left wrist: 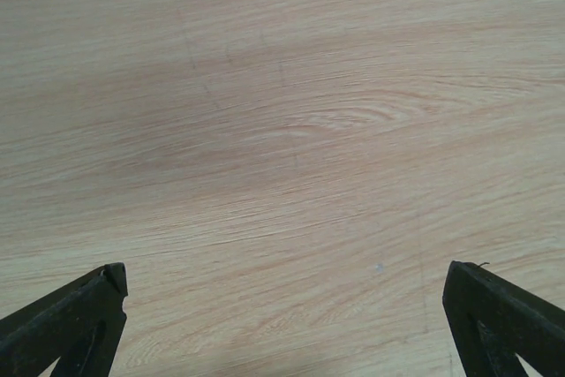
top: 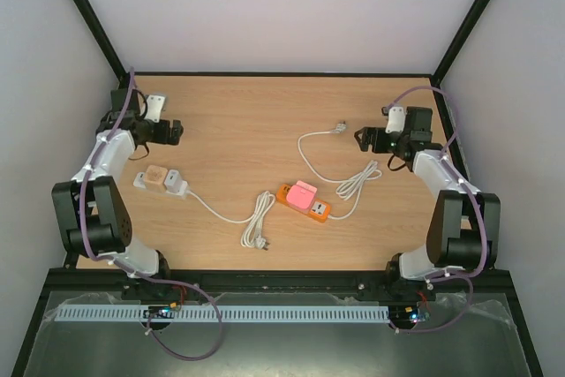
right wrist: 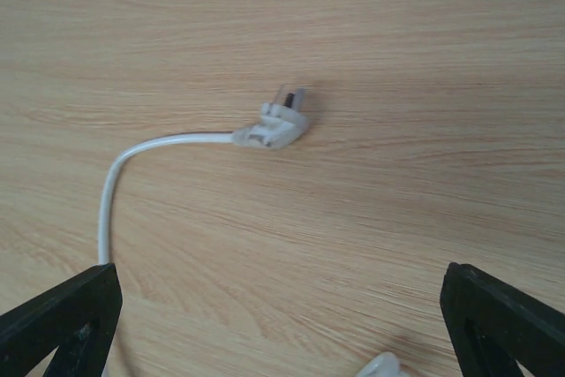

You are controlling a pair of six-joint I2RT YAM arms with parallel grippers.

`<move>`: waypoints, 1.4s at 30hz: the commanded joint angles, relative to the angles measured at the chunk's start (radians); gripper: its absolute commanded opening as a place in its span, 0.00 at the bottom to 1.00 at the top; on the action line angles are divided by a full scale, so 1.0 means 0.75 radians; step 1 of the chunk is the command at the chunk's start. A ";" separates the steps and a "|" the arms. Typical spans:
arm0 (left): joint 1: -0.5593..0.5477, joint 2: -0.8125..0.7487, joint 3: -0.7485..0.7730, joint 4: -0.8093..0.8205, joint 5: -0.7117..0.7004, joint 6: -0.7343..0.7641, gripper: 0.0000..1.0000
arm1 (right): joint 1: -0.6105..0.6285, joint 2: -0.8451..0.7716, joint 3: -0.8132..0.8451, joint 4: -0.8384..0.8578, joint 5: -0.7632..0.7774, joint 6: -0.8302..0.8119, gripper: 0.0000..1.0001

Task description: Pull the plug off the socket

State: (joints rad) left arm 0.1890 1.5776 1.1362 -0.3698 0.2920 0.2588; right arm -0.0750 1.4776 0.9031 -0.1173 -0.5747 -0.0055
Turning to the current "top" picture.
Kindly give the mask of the wooden cube plug adapter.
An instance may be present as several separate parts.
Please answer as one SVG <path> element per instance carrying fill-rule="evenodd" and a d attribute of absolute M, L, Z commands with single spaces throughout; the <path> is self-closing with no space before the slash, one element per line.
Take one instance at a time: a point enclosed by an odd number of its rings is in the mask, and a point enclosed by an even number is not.
<path fill-rule="evenodd" d="M 157 165 L 149 165 L 144 172 L 142 181 L 145 188 L 150 192 L 165 193 L 164 180 L 168 170 Z"/>

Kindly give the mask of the pink plug adapter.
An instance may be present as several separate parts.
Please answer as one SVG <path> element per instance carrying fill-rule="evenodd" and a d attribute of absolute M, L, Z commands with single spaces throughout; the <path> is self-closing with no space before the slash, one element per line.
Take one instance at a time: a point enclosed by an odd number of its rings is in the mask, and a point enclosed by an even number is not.
<path fill-rule="evenodd" d="M 302 180 L 298 180 L 288 190 L 285 199 L 287 204 L 302 212 L 307 213 L 313 205 L 318 189 Z"/>

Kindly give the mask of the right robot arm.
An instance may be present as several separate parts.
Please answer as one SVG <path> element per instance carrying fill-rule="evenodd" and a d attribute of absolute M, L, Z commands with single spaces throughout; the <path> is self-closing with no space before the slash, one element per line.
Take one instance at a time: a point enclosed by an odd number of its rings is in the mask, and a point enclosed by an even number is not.
<path fill-rule="evenodd" d="M 443 146 L 433 142 L 431 109 L 394 104 L 383 115 L 386 126 L 366 126 L 354 133 L 360 150 L 402 160 L 435 199 L 426 242 L 388 262 L 387 293 L 402 299 L 415 290 L 416 281 L 457 274 L 473 277 L 491 268 L 498 254 L 499 197 L 472 185 Z"/>

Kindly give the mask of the white usb charger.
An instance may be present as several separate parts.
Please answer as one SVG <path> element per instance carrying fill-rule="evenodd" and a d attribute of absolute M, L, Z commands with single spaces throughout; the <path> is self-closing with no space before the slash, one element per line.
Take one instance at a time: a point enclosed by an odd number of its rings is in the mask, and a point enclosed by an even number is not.
<path fill-rule="evenodd" d="M 182 178 L 178 170 L 169 170 L 164 180 L 164 186 L 167 194 L 182 197 L 187 191 L 188 183 Z"/>

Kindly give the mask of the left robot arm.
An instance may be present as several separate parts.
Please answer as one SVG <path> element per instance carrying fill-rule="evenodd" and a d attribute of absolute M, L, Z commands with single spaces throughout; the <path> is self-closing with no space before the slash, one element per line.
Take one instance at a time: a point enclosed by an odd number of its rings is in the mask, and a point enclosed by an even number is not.
<path fill-rule="evenodd" d="M 133 233 L 117 184 L 138 147 L 176 146 L 184 133 L 178 120 L 162 118 L 167 97 L 138 89 L 111 92 L 111 108 L 95 131 L 95 144 L 71 180 L 51 190 L 63 247 L 73 258 L 106 261 L 131 278 L 170 278 L 164 255 Z"/>

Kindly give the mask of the white power strip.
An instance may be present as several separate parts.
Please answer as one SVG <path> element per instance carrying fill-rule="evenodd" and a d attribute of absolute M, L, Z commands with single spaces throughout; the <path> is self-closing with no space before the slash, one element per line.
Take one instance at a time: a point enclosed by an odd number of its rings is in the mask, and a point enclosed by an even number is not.
<path fill-rule="evenodd" d="M 140 190 L 184 199 L 190 186 L 178 170 L 149 167 L 134 178 L 133 186 Z"/>

